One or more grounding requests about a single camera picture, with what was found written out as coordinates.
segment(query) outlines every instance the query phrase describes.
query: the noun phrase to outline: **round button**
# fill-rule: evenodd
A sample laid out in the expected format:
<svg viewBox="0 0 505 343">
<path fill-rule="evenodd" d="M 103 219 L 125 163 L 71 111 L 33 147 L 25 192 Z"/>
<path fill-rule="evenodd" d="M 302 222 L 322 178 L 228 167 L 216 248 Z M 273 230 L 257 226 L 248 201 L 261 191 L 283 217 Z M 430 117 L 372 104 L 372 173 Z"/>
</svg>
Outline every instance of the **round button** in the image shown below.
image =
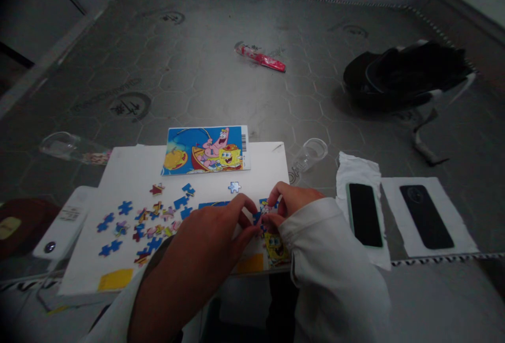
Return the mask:
<svg viewBox="0 0 505 343">
<path fill-rule="evenodd" d="M 49 254 L 50 252 L 52 252 L 54 250 L 55 247 L 56 247 L 56 242 L 49 242 L 48 244 L 46 244 L 46 247 L 44 247 L 44 252 L 46 254 Z"/>
</svg>

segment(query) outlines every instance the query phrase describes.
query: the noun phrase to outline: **spongebob squarepants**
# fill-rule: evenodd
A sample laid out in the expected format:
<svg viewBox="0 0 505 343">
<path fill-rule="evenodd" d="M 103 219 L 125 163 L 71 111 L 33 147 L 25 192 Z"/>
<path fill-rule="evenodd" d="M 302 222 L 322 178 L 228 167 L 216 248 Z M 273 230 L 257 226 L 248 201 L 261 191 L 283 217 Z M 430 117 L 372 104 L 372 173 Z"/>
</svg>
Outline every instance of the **spongebob squarepants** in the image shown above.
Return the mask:
<svg viewBox="0 0 505 343">
<path fill-rule="evenodd" d="M 229 144 L 219 149 L 219 163 L 223 170 L 242 168 L 242 156 L 240 148 L 235 144 Z"/>
<path fill-rule="evenodd" d="M 282 242 L 280 235 L 265 233 L 265 246 L 270 268 L 289 263 L 289 251 Z"/>
</svg>

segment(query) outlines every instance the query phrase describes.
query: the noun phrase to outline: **patrick star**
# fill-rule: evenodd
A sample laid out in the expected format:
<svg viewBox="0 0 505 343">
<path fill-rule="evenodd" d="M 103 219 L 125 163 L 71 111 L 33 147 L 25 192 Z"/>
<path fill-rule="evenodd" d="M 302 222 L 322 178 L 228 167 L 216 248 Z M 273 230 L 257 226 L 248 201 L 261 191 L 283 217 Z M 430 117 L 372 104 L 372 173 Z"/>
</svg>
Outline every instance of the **patrick star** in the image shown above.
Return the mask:
<svg viewBox="0 0 505 343">
<path fill-rule="evenodd" d="M 228 144 L 228 135 L 230 133 L 230 128 L 221 129 L 221 133 L 219 134 L 219 139 L 217 142 L 212 144 L 212 138 L 209 138 L 207 143 L 203 144 L 203 148 L 205 149 L 202 155 L 198 156 L 198 160 L 207 168 L 211 166 L 214 162 L 216 162 L 219 158 L 219 149 L 226 147 Z"/>
</svg>

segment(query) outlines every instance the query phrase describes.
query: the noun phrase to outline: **smartphone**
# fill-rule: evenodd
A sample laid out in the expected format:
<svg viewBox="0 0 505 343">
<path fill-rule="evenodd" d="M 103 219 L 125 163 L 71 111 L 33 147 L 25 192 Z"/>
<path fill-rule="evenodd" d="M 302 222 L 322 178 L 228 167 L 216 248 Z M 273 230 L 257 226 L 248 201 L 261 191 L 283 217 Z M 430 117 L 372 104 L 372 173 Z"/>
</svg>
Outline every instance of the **smartphone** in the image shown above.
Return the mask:
<svg viewBox="0 0 505 343">
<path fill-rule="evenodd" d="M 365 184 L 347 184 L 347 204 L 354 236 L 364 246 L 382 247 L 382 234 L 373 188 Z"/>
<path fill-rule="evenodd" d="M 454 242 L 426 188 L 422 185 L 403 185 L 400 192 L 426 248 L 454 247 Z"/>
</svg>

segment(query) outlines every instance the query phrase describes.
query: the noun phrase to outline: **white device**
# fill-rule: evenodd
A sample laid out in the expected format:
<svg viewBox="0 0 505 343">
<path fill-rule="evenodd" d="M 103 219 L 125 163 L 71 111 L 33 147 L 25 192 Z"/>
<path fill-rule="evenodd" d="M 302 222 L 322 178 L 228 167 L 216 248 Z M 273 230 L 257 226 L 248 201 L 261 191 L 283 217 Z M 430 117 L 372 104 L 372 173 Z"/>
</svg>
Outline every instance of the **white device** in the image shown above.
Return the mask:
<svg viewBox="0 0 505 343">
<path fill-rule="evenodd" d="M 33 256 L 55 260 L 54 263 L 65 258 L 80 233 L 96 189 L 80 186 L 74 190 L 33 250 Z"/>
</svg>

